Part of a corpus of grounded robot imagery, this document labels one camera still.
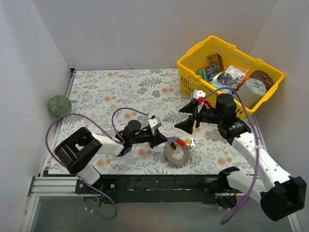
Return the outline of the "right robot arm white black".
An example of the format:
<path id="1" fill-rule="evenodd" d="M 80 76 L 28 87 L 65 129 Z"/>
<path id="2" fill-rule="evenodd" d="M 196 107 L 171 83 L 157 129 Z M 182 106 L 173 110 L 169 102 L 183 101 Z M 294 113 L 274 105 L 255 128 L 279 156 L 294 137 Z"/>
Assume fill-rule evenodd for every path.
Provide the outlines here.
<path id="1" fill-rule="evenodd" d="M 205 92 L 192 92 L 190 102 L 180 109 L 188 113 L 187 120 L 175 125 L 188 134 L 200 123 L 216 124 L 219 134 L 228 141 L 254 167 L 254 176 L 249 177 L 237 167 L 226 168 L 219 173 L 219 188 L 224 192 L 232 189 L 245 193 L 245 197 L 231 213 L 222 220 L 225 224 L 233 217 L 248 198 L 258 202 L 272 221 L 293 214 L 305 206 L 307 184 L 298 176 L 293 177 L 258 144 L 258 136 L 244 121 L 237 117 L 236 103 L 229 94 L 219 94 L 215 107 L 206 108 Z"/>

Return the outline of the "metal disc keyring holder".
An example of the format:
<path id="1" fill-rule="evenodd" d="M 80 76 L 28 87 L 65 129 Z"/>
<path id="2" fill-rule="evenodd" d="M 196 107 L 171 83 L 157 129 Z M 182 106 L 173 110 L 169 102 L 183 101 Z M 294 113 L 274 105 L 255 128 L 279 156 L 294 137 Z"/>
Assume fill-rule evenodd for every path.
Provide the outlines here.
<path id="1" fill-rule="evenodd" d="M 170 143 L 172 142 L 176 145 L 176 150 L 171 148 Z M 172 166 L 177 168 L 184 167 L 190 158 L 189 147 L 187 145 L 181 147 L 176 141 L 169 140 L 165 144 L 164 155 Z"/>

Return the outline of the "small black key fob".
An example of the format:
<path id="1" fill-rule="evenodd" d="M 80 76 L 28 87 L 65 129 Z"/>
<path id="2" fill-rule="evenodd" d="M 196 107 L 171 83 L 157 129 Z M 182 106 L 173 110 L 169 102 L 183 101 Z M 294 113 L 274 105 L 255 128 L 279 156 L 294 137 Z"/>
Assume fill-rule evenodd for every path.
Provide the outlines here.
<path id="1" fill-rule="evenodd" d="M 170 146 L 171 146 L 171 148 L 173 149 L 173 150 L 176 150 L 176 145 L 172 142 L 172 143 L 170 143 Z"/>

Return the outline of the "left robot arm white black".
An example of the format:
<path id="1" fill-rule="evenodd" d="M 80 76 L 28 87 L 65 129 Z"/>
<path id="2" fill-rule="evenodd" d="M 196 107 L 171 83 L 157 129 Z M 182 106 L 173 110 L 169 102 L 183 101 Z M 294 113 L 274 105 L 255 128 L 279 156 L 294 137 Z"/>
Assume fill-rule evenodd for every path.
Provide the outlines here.
<path id="1" fill-rule="evenodd" d="M 98 193 L 102 190 L 103 182 L 98 170 L 90 163 L 91 159 L 96 154 L 124 156 L 134 144 L 148 143 L 150 148 L 154 148 L 165 143 L 168 139 L 159 131 L 161 125 L 158 118 L 149 119 L 144 128 L 139 121 L 131 120 L 115 139 L 91 133 L 82 127 L 55 148 L 55 155 L 70 174 L 86 182 L 90 192 Z"/>

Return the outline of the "yellow key fob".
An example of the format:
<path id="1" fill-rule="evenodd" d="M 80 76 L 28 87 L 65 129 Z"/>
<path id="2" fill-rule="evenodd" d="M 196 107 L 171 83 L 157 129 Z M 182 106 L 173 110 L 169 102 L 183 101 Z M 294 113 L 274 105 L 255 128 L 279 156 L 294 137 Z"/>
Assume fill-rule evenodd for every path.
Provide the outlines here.
<path id="1" fill-rule="evenodd" d="M 185 143 L 186 143 L 186 145 L 190 145 L 190 144 L 191 144 L 190 138 L 186 138 L 186 139 L 185 139 Z"/>

